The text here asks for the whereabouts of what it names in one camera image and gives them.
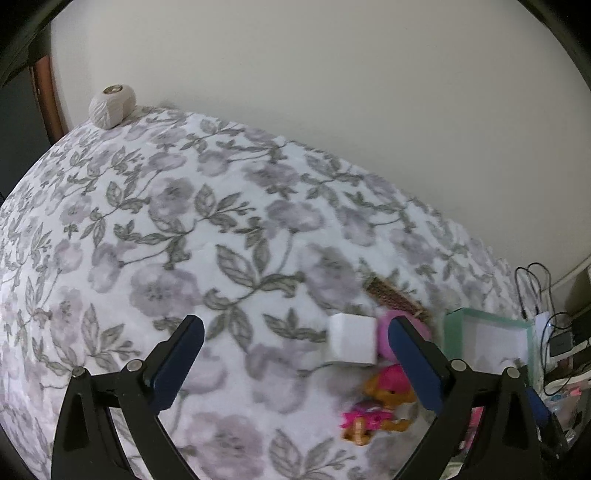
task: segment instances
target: yarn ball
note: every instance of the yarn ball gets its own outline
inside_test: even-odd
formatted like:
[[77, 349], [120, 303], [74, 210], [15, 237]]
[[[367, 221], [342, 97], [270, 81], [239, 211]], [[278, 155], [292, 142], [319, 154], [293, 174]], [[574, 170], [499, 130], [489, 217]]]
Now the yarn ball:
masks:
[[93, 125], [109, 130], [119, 125], [135, 108], [135, 92], [129, 85], [115, 84], [90, 101], [88, 116]]
[[390, 342], [388, 342], [388, 328], [392, 319], [400, 316], [406, 317], [425, 340], [431, 339], [431, 332], [423, 322], [402, 310], [388, 310], [378, 319], [378, 353], [386, 360], [390, 360], [393, 364], [398, 364], [399, 362], [390, 348]]

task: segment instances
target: screw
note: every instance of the screw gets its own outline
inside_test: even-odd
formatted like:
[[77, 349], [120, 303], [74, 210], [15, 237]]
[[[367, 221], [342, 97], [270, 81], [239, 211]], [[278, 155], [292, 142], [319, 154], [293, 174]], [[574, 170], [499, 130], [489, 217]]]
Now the screw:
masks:
[[466, 362], [456, 358], [455, 360], [452, 360], [452, 368], [456, 372], [463, 372], [466, 369]]
[[72, 376], [78, 378], [84, 375], [85, 372], [86, 370], [83, 367], [75, 367], [74, 370], [72, 370]]
[[509, 375], [511, 378], [519, 378], [519, 370], [517, 370], [515, 367], [509, 367], [507, 369], [507, 375]]
[[142, 365], [143, 362], [136, 358], [135, 360], [130, 360], [126, 365], [126, 368], [130, 372], [137, 372], [140, 368], [142, 368]]

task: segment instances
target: blue gripper pad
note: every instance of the blue gripper pad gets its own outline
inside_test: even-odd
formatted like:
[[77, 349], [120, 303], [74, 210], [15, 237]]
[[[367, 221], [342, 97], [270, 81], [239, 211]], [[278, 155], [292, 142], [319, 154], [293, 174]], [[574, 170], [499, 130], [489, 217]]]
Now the blue gripper pad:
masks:
[[550, 421], [552, 413], [533, 388], [527, 387], [525, 389], [525, 393], [527, 394], [527, 399], [530, 401], [530, 407], [532, 413], [534, 414], [535, 424], [540, 428], [545, 427]]
[[[188, 319], [189, 325], [183, 328], [183, 323]], [[173, 346], [152, 379], [154, 395], [150, 401], [153, 412], [170, 408], [183, 385], [189, 370], [205, 339], [205, 327], [203, 321], [193, 315], [188, 315], [177, 328], [177, 332], [167, 342], [173, 342]]]
[[423, 343], [423, 348], [428, 348], [428, 346], [431, 345], [437, 350], [439, 355], [441, 355], [443, 362], [447, 362], [447, 359], [434, 343], [423, 340], [405, 317], [396, 317], [392, 319], [388, 328], [388, 342], [390, 348], [398, 358], [398, 361], [400, 361], [400, 365], [410, 380], [413, 390], [417, 394], [423, 407], [428, 410], [433, 410], [439, 415], [443, 409], [442, 378], [430, 365], [421, 349], [415, 343], [416, 338], [413, 339], [413, 337], [409, 335], [407, 330], [402, 326], [401, 321], [405, 321], [411, 326], [416, 336], [420, 339], [420, 342]]

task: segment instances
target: pink toy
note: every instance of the pink toy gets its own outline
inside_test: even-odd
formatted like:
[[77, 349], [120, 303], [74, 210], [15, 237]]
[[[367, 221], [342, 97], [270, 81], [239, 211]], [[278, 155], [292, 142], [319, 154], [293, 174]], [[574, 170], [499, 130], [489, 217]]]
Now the pink toy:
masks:
[[431, 332], [423, 322], [402, 310], [388, 310], [378, 319], [378, 353], [386, 360], [390, 360], [393, 364], [397, 364], [398, 359], [396, 358], [396, 355], [394, 355], [388, 342], [388, 327], [390, 326], [390, 321], [394, 317], [399, 316], [406, 317], [425, 340], [431, 339]]
[[390, 365], [367, 380], [363, 385], [363, 393], [381, 402], [387, 410], [417, 399], [400, 365]]
[[357, 403], [351, 411], [343, 413], [343, 418], [345, 422], [340, 426], [343, 440], [359, 446], [367, 445], [376, 430], [403, 432], [410, 425], [409, 420], [396, 420], [391, 411], [373, 400]]
[[340, 427], [342, 429], [352, 427], [355, 419], [359, 417], [365, 419], [366, 430], [379, 430], [382, 427], [382, 422], [392, 420], [393, 415], [391, 411], [384, 410], [380, 402], [367, 400], [355, 404], [351, 411], [343, 413], [345, 422]]

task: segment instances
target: white yarn ball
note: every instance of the white yarn ball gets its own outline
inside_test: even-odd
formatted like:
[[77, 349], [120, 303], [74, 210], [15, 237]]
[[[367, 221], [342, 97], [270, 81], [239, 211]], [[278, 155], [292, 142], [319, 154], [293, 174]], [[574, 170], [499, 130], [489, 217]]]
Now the white yarn ball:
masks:
[[135, 92], [129, 85], [111, 85], [90, 101], [88, 116], [99, 128], [108, 130], [119, 125], [135, 108]]

